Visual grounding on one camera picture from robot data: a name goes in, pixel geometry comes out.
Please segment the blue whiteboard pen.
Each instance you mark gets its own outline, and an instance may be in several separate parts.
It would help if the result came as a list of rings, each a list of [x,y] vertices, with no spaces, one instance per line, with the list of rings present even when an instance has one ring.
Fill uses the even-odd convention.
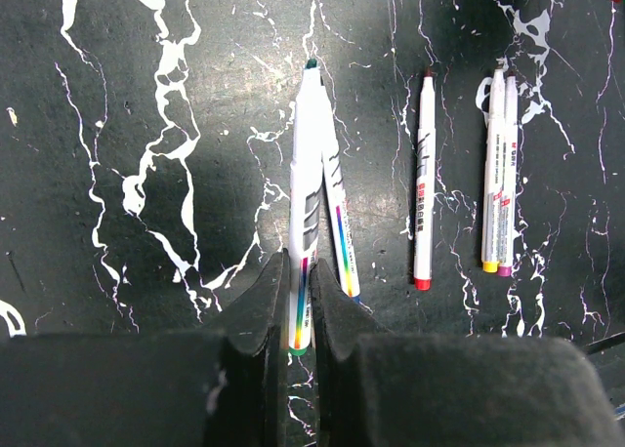
[[[355,260],[354,243],[347,209],[344,177],[340,165],[340,148],[334,126],[331,102],[321,83],[322,162],[332,239],[343,292],[359,302],[360,285]]]

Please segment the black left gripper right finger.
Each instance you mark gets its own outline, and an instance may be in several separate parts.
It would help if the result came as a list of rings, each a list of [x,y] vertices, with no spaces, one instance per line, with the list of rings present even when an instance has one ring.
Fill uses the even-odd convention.
[[[586,356],[563,339],[396,334],[312,269],[321,446],[620,446]]]

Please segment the green whiteboard pen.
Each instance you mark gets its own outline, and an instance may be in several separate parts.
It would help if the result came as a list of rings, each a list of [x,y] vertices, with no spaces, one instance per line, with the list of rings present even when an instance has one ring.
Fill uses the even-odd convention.
[[[289,352],[302,355],[311,343],[310,273],[316,262],[322,160],[320,90],[317,60],[307,61],[295,105],[293,153],[290,163]]]

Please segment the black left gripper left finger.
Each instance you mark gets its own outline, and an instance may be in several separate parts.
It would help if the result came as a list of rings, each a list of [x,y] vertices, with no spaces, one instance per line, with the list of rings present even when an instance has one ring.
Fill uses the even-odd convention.
[[[274,254],[207,324],[1,344],[5,446],[280,446],[290,263]]]

